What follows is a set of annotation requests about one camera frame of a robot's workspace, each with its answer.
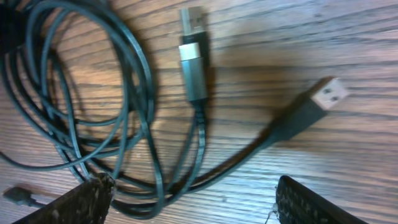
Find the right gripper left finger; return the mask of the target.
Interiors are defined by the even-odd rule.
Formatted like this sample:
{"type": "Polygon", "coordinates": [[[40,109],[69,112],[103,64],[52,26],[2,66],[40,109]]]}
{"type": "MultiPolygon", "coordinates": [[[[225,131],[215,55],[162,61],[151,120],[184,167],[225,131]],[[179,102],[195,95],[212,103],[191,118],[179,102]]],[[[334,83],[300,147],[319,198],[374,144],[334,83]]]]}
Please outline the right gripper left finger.
{"type": "Polygon", "coordinates": [[[16,224],[104,224],[116,190],[116,182],[100,173],[48,204],[32,198],[32,192],[12,188],[12,201],[38,210],[16,221],[16,224]]]}

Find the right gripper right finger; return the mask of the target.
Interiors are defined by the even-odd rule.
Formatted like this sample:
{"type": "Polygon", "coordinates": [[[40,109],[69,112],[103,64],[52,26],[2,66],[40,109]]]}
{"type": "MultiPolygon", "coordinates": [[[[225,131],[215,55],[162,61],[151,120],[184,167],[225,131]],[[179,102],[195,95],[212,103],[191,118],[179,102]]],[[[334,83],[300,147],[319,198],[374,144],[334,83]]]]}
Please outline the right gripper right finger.
{"type": "Polygon", "coordinates": [[[279,179],[276,205],[281,224],[367,224],[287,175],[279,179]]]}

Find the braided cable grey connector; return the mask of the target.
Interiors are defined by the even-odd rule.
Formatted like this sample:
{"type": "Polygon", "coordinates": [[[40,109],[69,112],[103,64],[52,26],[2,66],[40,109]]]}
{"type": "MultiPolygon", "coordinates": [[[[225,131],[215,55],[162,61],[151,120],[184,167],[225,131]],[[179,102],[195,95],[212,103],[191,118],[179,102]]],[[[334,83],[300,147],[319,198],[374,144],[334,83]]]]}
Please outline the braided cable grey connector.
{"type": "Polygon", "coordinates": [[[200,171],[206,151],[205,105],[208,95],[203,57],[200,53],[200,45],[197,42],[180,45],[179,52],[188,100],[195,109],[194,126],[198,128],[198,150],[195,162],[185,183],[182,184],[181,188],[176,190],[174,194],[167,199],[168,203],[177,201],[183,194],[187,192],[193,193],[202,190],[208,183],[205,181],[194,187],[192,186],[198,172],[200,171]]]}

